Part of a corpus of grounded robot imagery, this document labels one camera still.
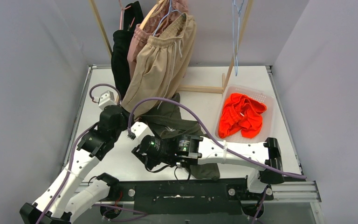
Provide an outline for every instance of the orange garment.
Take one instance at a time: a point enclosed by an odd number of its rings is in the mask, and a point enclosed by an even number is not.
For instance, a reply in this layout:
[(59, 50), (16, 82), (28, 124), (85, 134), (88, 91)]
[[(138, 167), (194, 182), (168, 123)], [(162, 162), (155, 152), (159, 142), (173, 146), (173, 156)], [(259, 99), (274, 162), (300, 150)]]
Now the orange garment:
[(267, 107), (247, 95), (233, 93), (226, 99), (219, 122), (219, 137), (225, 138), (241, 130), (245, 138), (253, 138), (262, 129), (261, 114)]

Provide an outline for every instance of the pink garment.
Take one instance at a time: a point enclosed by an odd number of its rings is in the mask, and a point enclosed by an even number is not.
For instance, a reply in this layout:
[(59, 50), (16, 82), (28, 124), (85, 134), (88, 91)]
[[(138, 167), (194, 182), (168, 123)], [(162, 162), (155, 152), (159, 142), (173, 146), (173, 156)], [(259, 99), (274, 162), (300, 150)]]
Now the pink garment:
[[(149, 18), (146, 22), (144, 29), (139, 28), (140, 24), (137, 24), (135, 27), (134, 36), (132, 37), (130, 49), (128, 50), (127, 61), (130, 67), (130, 79), (134, 76), (135, 67), (137, 66), (137, 56), (143, 47), (147, 44), (147, 39), (149, 36), (153, 35), (154, 31), (157, 29), (158, 23), (160, 20), (168, 13), (169, 0), (163, 6), (163, 9), (154, 17)], [(172, 0), (172, 9), (179, 10), (181, 13), (188, 13), (187, 0)], [(158, 29), (156, 37), (160, 34), (178, 17), (180, 13), (173, 12), (165, 18), (166, 22), (162, 22), (162, 26)]]

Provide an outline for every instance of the beige shorts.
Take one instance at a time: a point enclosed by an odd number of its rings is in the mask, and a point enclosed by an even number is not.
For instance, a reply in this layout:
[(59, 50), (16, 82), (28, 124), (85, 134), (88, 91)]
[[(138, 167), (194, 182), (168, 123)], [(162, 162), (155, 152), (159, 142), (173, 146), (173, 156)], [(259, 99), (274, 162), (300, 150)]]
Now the beige shorts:
[[(174, 95), (189, 65), (196, 30), (194, 17), (183, 14), (159, 37), (149, 37), (137, 56), (134, 76), (121, 103), (125, 110), (130, 112), (145, 98)], [(135, 117), (148, 112), (156, 103), (144, 102), (136, 109)]]

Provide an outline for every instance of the clothes hanger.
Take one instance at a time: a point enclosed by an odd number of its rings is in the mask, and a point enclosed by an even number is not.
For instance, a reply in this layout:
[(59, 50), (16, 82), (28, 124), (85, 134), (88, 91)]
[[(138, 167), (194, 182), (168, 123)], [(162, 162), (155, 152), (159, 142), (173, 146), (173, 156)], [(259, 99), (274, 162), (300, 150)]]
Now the clothes hanger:
[(154, 31), (154, 33), (153, 33), (153, 36), (156, 35), (158, 29), (159, 29), (160, 26), (161, 26), (161, 22), (162, 22), (169, 14), (171, 14), (171, 13), (173, 13), (173, 12), (179, 12), (181, 15), (183, 15), (183, 13), (181, 13), (181, 12), (180, 12), (179, 10), (177, 10), (177, 9), (172, 10), (172, 0), (169, 0), (168, 13), (167, 13), (167, 15), (165, 15), (165, 16), (160, 20), (160, 23), (158, 23), (158, 26), (157, 26), (156, 30)]
[(157, 11), (160, 12), (163, 8), (163, 6), (165, 5), (165, 3), (168, 0), (158, 0), (157, 4), (149, 11), (149, 13), (145, 16), (145, 18), (143, 19), (141, 25), (139, 25), (139, 28), (143, 29), (147, 23), (147, 21), (151, 18), (154, 17), (155, 15), (157, 15), (157, 12), (154, 13), (156, 11), (156, 9), (158, 7), (160, 7)]
[[(121, 8), (121, 13), (120, 13), (120, 26), (119, 26), (119, 29), (122, 30), (123, 29), (123, 12), (126, 10), (126, 9), (129, 9), (131, 8), (131, 6), (128, 6), (126, 8), (123, 8), (123, 5), (121, 4), (121, 0), (118, 0), (118, 3), (120, 4), (120, 8)], [(130, 25), (130, 27), (132, 27), (132, 24), (134, 23), (135, 21), (135, 17), (134, 19), (132, 20), (132, 23)]]

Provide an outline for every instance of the wooden pole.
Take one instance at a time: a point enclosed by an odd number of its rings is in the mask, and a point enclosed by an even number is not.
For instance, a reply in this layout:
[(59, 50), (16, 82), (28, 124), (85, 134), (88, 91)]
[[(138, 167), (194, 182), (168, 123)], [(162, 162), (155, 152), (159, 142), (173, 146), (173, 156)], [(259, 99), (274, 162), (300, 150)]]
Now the wooden pole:
[(109, 58), (112, 57), (112, 48), (110, 47), (108, 36), (106, 35), (105, 27), (103, 26), (101, 16), (99, 15), (98, 8), (96, 7), (94, 0), (89, 0), (91, 8), (94, 12), (96, 22), (98, 23), (99, 30), (101, 31), (103, 41), (105, 42), (106, 48), (108, 49)]
[[(252, 5), (253, 5), (253, 0), (248, 0), (248, 4), (246, 5), (246, 10), (245, 10), (245, 15), (243, 16), (243, 19), (242, 19), (242, 27), (241, 27), (241, 30), (240, 30), (240, 38), (238, 40), (238, 47), (241, 44), (243, 35), (245, 33), (245, 28), (246, 28), (246, 24), (248, 23), (248, 19), (249, 19), (249, 15), (250, 15), (250, 10), (252, 9)], [(227, 84), (228, 84), (228, 81), (230, 79), (230, 75), (231, 75), (231, 72), (233, 70), (233, 67), (234, 67), (234, 55), (231, 58), (231, 64), (230, 64), (230, 67), (228, 68), (228, 71), (227, 71), (227, 74), (226, 74), (226, 80), (225, 80), (225, 82), (223, 84), (223, 91), (227, 87)]]

